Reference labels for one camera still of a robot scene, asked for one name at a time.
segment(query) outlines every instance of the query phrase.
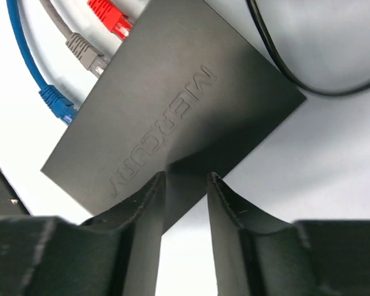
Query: mercury logo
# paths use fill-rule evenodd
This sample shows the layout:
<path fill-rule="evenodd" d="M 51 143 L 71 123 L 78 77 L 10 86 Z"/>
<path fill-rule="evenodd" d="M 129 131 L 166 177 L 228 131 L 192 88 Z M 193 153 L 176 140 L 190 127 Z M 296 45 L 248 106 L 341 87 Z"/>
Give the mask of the mercury logo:
<path fill-rule="evenodd" d="M 139 144 L 132 149 L 128 158 L 110 178 L 113 198 L 118 196 L 121 187 L 128 184 L 159 150 L 165 138 L 190 115 L 195 105 L 203 99 L 206 90 L 211 88 L 216 80 L 217 77 L 203 65 L 193 74 L 192 80 L 170 102 L 161 118 L 141 138 Z"/>

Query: white table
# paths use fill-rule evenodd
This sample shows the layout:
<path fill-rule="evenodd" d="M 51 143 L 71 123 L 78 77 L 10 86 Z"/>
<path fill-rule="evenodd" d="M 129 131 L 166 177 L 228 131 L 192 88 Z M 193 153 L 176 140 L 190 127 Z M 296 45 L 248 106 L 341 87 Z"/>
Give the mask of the white table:
<path fill-rule="evenodd" d="M 122 0 L 134 15 L 143 4 Z M 96 79 L 66 50 L 36 0 L 23 0 L 44 76 L 82 102 Z M 245 0 L 208 0 L 265 56 Z M 112 55 L 120 45 L 86 0 L 54 1 L 80 33 Z M 320 88 L 370 78 L 370 0 L 259 0 L 270 32 L 296 75 Z M 370 218 L 370 91 L 350 99 L 308 96 L 225 181 L 283 220 Z M 38 96 L 0 1 L 0 167 L 34 215 L 80 223 L 90 217 L 39 170 L 65 130 Z M 216 295 L 207 203 L 201 200 L 162 239 L 157 296 Z"/>

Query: red ethernet cable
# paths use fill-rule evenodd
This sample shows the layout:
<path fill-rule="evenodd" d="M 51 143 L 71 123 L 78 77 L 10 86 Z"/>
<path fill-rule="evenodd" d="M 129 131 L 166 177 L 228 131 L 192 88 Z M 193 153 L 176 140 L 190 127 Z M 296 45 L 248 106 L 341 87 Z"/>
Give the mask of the red ethernet cable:
<path fill-rule="evenodd" d="M 111 33 L 116 34 L 122 40 L 129 36 L 132 24 L 128 16 L 123 14 L 111 1 L 89 0 L 88 6 Z"/>

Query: blue ethernet cable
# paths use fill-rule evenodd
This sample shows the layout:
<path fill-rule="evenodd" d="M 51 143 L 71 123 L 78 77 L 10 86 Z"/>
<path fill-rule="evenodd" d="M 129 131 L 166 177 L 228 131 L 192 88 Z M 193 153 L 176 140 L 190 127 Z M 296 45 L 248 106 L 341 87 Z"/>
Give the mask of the blue ethernet cable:
<path fill-rule="evenodd" d="M 40 88 L 39 95 L 53 112 L 53 114 L 57 118 L 61 119 L 64 123 L 69 125 L 73 121 L 77 113 L 77 109 L 74 107 L 74 104 L 63 94 L 61 94 L 55 86 L 47 84 L 38 70 L 28 47 L 25 34 L 23 33 L 22 23 L 19 15 L 18 0 L 7 0 L 7 8 L 12 30 L 14 31 L 20 53 L 22 54 L 30 74 Z"/>

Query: router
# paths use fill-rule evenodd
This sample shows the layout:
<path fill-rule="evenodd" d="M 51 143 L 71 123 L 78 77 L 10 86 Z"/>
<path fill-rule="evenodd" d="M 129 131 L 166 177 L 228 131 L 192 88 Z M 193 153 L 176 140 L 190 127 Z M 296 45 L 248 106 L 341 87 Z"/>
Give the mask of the router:
<path fill-rule="evenodd" d="M 93 215 L 166 171 L 167 230 L 304 100 L 203 0 L 152 0 L 42 171 Z"/>

